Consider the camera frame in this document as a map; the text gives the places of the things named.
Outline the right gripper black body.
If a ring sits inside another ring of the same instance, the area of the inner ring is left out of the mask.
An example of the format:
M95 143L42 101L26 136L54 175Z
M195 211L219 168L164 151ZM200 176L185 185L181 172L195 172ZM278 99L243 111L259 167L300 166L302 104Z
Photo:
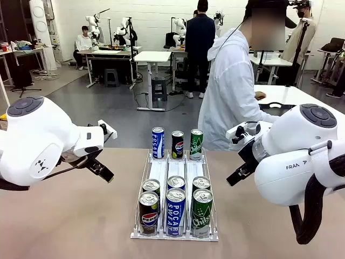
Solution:
M253 144L255 140L252 139L248 143L244 145L244 147L238 152L238 155L243 160L243 164L240 167L240 171L244 171L245 173L254 173L259 162L254 157L253 153Z

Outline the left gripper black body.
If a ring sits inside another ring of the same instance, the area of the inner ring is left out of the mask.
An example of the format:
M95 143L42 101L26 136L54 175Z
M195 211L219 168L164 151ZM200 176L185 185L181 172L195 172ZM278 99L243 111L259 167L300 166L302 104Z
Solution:
M60 160L70 164L72 167L76 167L77 169L88 168L89 170L101 170L103 168L103 164L96 158L102 151L102 149L99 149L98 151L78 157L72 152L72 150L69 150L61 154Z

